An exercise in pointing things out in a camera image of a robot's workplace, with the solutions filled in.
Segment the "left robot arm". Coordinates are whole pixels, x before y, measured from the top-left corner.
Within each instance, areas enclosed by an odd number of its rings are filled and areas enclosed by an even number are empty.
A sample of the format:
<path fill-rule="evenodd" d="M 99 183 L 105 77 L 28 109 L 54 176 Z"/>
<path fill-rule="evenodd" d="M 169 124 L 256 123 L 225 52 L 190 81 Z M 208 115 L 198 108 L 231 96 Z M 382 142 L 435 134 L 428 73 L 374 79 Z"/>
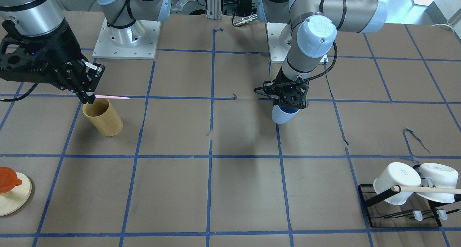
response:
<path fill-rule="evenodd" d="M 286 24 L 290 48 L 273 81 L 254 89 L 274 106 L 305 109 L 310 81 L 335 65 L 312 75 L 330 49 L 337 53 L 338 32 L 374 33 L 385 24 L 388 8 L 381 0 L 258 0 L 258 20 Z"/>

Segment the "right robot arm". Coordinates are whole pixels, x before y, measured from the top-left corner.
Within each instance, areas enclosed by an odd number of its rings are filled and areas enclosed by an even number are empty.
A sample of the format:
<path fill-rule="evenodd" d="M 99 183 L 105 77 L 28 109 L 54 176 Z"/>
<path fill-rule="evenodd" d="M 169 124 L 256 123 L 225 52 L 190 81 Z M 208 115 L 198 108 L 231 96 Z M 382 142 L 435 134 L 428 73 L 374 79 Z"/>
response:
<path fill-rule="evenodd" d="M 94 57 L 153 59 L 159 28 L 168 20 L 171 0 L 97 0 L 105 14 Z M 76 94 L 83 104 L 93 104 L 105 71 L 92 63 L 65 19 L 57 0 L 1 0 L 1 78 L 33 86 L 22 96 L 2 98 L 15 102 L 27 97 L 38 84 Z"/>

